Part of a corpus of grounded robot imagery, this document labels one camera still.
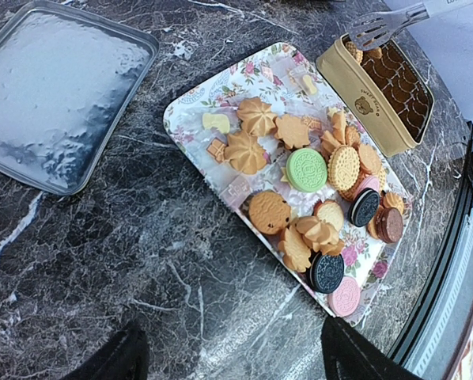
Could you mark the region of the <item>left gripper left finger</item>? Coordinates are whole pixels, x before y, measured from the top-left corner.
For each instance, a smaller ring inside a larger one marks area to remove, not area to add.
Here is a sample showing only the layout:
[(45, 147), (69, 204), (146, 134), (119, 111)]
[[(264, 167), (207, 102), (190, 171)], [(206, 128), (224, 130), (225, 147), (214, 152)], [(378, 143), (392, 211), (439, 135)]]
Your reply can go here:
[(137, 321), (122, 329), (81, 366), (62, 379), (147, 379), (149, 345)]

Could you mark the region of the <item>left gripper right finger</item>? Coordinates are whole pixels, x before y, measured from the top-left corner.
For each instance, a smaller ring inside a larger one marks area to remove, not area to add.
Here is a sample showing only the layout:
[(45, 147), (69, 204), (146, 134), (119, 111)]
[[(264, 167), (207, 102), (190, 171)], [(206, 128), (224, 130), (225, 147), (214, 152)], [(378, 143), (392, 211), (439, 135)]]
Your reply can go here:
[(321, 333), (327, 379), (414, 379), (340, 317), (327, 317)]

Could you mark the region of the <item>floral cookie tray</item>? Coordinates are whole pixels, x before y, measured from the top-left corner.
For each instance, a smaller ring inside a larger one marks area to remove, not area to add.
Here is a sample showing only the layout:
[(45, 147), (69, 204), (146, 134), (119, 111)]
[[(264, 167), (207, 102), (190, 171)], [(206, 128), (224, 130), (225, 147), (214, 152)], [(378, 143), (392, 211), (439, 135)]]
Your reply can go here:
[[(294, 83), (309, 75), (317, 92), (306, 93), (305, 84)], [(284, 253), (278, 250), (280, 233), (262, 234), (248, 218), (248, 203), (252, 196), (262, 191), (280, 194), (291, 207), (292, 219), (310, 216), (319, 202), (335, 201), (344, 211), (344, 224), (339, 232), (345, 243), (340, 256), (344, 262), (344, 276), (353, 278), (359, 286), (358, 306), (351, 314), (334, 311), (328, 301), (331, 295), (314, 290), (308, 284), (307, 273), (289, 271), (307, 292), (330, 314), (340, 316), (352, 326), (371, 309), (373, 299), (391, 267), (400, 242), (386, 244), (373, 238), (366, 226), (356, 227), (347, 221), (347, 212), (352, 202), (342, 198), (326, 183), (319, 191), (302, 192), (292, 186), (286, 177), (286, 163), (293, 153), (276, 139), (274, 133), (256, 137), (257, 143), (265, 150), (263, 169), (250, 175), (235, 170), (224, 160), (224, 148), (227, 134), (241, 130), (241, 120), (237, 117), (241, 101), (259, 97), (263, 103), (271, 105), (271, 111), (279, 116), (292, 114), (300, 119), (306, 117), (309, 128), (308, 148), (320, 154), (320, 135), (331, 130), (332, 112), (344, 110), (347, 127), (355, 127), (361, 136), (361, 142), (376, 150), (382, 165), (380, 187), (384, 193), (391, 192), (402, 199), (404, 230), (411, 215), (411, 196), (388, 164), (369, 134), (360, 125), (356, 116), (346, 107), (342, 99), (324, 77), (317, 71), (300, 51), (291, 44), (278, 42), (265, 47), (253, 55), (234, 63), (232, 66), (215, 74), (200, 85), (170, 103), (163, 116), (165, 130), (182, 150), (196, 169), (203, 175), (205, 182), (216, 195), (235, 212), (250, 230), (261, 240), (270, 252), (281, 262)], [(229, 128), (219, 127), (214, 122), (207, 128), (202, 117), (224, 115), (229, 120)]]

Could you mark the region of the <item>round yellow biscuit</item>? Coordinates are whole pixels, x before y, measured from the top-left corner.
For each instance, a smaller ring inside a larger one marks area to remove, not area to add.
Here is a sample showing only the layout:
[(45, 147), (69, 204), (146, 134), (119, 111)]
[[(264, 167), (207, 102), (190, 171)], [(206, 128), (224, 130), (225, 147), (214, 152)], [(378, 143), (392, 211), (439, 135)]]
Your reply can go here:
[(357, 64), (361, 64), (362, 60), (363, 60), (363, 57), (364, 57), (363, 51), (359, 50), (357, 48), (357, 45), (352, 41), (345, 42), (344, 46), (345, 46), (346, 50), (349, 52), (349, 54), (357, 62)]

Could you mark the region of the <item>pink sandwich cookie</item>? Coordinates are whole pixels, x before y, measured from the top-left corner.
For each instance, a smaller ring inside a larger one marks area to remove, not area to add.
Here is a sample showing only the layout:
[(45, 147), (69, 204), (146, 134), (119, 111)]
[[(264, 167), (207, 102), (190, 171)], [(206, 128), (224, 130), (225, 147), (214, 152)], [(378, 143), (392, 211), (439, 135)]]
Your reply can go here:
[(367, 188), (372, 189), (376, 192), (380, 192), (380, 181), (375, 176), (368, 176), (364, 178), (361, 183), (358, 185), (356, 194), (359, 195)]
[(360, 297), (361, 291), (356, 279), (344, 276), (339, 287), (328, 295), (328, 304), (337, 317), (346, 317), (357, 309)]

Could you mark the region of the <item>black sandwich cookie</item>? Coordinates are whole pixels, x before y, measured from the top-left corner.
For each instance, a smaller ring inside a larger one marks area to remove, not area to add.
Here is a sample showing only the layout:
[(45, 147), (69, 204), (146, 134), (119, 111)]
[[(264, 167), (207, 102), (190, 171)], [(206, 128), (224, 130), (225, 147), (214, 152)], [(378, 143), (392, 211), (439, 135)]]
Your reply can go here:
[(349, 222), (356, 227), (367, 225), (377, 213), (379, 205), (379, 193), (371, 188), (365, 188), (350, 205), (347, 214)]
[(309, 284), (315, 292), (328, 295), (339, 287), (344, 270), (344, 260), (341, 255), (329, 256), (318, 253), (308, 270)]

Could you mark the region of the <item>brown chocolate cookie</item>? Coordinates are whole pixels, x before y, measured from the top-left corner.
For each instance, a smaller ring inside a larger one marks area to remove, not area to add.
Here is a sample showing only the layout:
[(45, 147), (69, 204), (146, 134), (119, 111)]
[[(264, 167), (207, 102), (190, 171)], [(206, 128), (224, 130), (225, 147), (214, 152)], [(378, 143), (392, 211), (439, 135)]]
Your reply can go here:
[(377, 218), (378, 238), (387, 244), (396, 243), (403, 236), (403, 217), (394, 207), (385, 208)]

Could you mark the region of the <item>green sandwich cookie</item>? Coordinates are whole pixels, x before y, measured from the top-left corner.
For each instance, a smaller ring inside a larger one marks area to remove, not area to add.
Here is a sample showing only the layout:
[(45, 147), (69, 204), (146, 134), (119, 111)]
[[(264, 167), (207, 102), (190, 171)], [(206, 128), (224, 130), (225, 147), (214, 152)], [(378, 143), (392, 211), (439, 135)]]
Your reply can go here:
[(288, 157), (286, 176), (296, 190), (317, 192), (327, 182), (327, 164), (316, 150), (301, 148)]

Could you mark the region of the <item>swirl butter cookie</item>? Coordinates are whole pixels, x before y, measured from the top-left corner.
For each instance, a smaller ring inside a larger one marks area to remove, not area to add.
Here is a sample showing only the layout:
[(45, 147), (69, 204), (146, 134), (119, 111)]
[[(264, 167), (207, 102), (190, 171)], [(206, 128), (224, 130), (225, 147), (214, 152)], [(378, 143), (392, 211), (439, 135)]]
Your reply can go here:
[(278, 116), (271, 111), (271, 105), (262, 102), (259, 97), (241, 101), (236, 114), (241, 120), (242, 130), (257, 137), (270, 134), (275, 128), (274, 120)]

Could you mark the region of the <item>gold cookie tin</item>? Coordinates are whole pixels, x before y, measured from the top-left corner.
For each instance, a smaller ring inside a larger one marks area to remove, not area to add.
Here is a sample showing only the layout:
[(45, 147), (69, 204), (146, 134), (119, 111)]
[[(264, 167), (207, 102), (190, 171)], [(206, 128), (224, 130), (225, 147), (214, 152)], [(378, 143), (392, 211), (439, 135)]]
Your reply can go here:
[(316, 68), (358, 118), (386, 157), (423, 141), (434, 106), (432, 91), (394, 40), (381, 57), (365, 53), (358, 62), (340, 36), (316, 59)]

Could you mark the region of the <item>silver tin lid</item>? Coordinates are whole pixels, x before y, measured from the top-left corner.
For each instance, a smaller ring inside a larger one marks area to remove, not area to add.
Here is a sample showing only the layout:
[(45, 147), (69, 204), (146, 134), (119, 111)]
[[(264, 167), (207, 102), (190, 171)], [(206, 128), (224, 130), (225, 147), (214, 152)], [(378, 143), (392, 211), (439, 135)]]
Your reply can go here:
[(94, 13), (21, 7), (0, 30), (0, 172), (79, 192), (158, 50), (149, 33)]

